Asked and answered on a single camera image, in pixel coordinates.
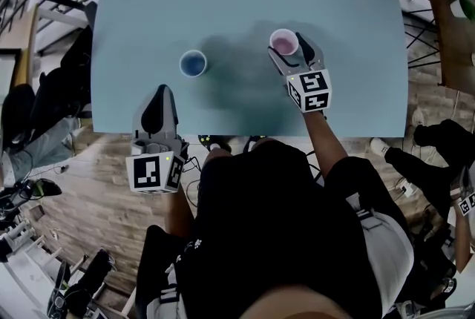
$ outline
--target pink cup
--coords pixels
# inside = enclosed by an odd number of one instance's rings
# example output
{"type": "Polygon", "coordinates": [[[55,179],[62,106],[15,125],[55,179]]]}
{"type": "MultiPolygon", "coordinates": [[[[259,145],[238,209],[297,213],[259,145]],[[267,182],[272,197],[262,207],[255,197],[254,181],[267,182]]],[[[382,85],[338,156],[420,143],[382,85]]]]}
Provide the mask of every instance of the pink cup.
{"type": "Polygon", "coordinates": [[[298,38],[289,29],[277,29],[270,36],[270,46],[281,55],[292,55],[298,49],[298,38]]]}

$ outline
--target cup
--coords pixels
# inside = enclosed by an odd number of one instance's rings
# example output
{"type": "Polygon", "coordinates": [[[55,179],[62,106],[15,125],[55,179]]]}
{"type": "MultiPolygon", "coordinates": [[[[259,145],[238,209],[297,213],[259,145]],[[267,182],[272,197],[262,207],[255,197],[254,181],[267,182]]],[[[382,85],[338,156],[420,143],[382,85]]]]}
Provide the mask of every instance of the cup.
{"type": "Polygon", "coordinates": [[[292,55],[298,49],[298,38],[289,29],[277,29],[270,36],[270,46],[281,55],[292,55]]]}
{"type": "Polygon", "coordinates": [[[196,78],[205,73],[208,60],[199,50],[188,50],[180,58],[180,71],[188,78],[196,78]]]}

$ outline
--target floor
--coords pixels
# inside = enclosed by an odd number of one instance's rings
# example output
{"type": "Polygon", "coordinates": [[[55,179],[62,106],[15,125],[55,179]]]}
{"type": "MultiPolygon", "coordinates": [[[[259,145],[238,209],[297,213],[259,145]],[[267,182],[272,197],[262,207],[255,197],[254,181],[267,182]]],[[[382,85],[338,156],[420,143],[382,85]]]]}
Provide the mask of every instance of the floor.
{"type": "MultiPolygon", "coordinates": [[[[411,34],[420,31],[408,26],[405,29],[411,34]]],[[[435,34],[425,33],[422,38],[436,46],[435,34]]],[[[407,36],[407,43],[410,41],[412,37],[407,36]]],[[[427,45],[416,42],[410,47],[408,58],[417,59],[430,52],[432,50],[427,45]]],[[[37,63],[36,75],[41,70],[56,67],[61,55],[61,49],[44,55],[37,63]]],[[[431,56],[421,62],[434,59],[431,56]]],[[[472,130],[475,98],[439,87],[438,82],[439,65],[409,70],[408,115],[419,106],[429,125],[453,117],[459,124],[472,130]]],[[[186,140],[190,142],[190,157],[196,156],[202,165],[207,150],[198,143],[196,137],[186,140]]],[[[281,140],[306,152],[312,150],[308,137],[286,137],[281,140]]],[[[429,148],[413,148],[410,139],[386,140],[391,145],[403,147],[405,151],[412,151],[424,160],[429,156],[429,148]]],[[[46,215],[33,223],[38,233],[46,236],[49,249],[54,251],[62,247],[60,257],[74,264],[82,254],[94,254],[101,246],[106,248],[115,256],[118,268],[117,272],[110,273],[107,282],[128,293],[135,285],[145,230],[151,224],[163,224],[160,195],[135,194],[129,190],[125,172],[125,157],[130,154],[129,141],[128,134],[96,134],[92,127],[82,128],[75,135],[76,156],[64,162],[69,165],[65,173],[59,174],[59,168],[44,168],[40,170],[42,174],[37,174],[40,171],[32,172],[36,177],[54,180],[63,190],[61,196],[41,201],[46,215]],[[57,240],[53,238],[52,231],[57,233],[57,240]]],[[[241,152],[245,141],[245,138],[232,139],[230,143],[234,154],[241,152]]],[[[395,188],[400,175],[382,158],[370,152],[370,139],[344,138],[341,141],[349,154],[368,158],[374,164],[406,218],[410,222],[417,222],[428,205],[420,191],[410,198],[402,196],[401,191],[395,188]]],[[[316,164],[315,158],[309,157],[309,160],[316,164]]],[[[439,156],[434,157],[433,164],[444,165],[439,156]]],[[[187,171],[182,177],[183,186],[189,190],[189,198],[193,203],[197,201],[199,177],[197,169],[187,171]]],[[[35,205],[38,203],[30,202],[22,211],[28,216],[28,210],[35,205]]]]}

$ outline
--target blue cup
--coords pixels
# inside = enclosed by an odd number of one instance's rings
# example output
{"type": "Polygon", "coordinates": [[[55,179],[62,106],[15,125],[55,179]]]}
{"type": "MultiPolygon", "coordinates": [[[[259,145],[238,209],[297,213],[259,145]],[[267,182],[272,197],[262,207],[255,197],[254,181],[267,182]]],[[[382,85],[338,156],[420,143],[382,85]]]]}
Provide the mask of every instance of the blue cup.
{"type": "Polygon", "coordinates": [[[188,78],[203,75],[208,67],[205,54],[199,50],[188,50],[180,58],[180,71],[188,78]]]}

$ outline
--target light blue table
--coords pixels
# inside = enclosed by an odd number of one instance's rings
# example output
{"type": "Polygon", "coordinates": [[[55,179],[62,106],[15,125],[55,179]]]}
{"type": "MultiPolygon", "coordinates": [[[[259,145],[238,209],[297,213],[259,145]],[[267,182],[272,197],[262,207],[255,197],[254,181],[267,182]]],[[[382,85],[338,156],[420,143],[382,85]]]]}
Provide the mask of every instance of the light blue table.
{"type": "Polygon", "coordinates": [[[403,136],[407,55],[398,0],[100,0],[94,130],[130,132],[141,101],[165,83],[182,135],[307,135],[267,55],[279,27],[323,50],[333,86],[326,115],[337,135],[403,136]],[[210,68],[188,79],[178,61],[193,48],[210,68]]]}

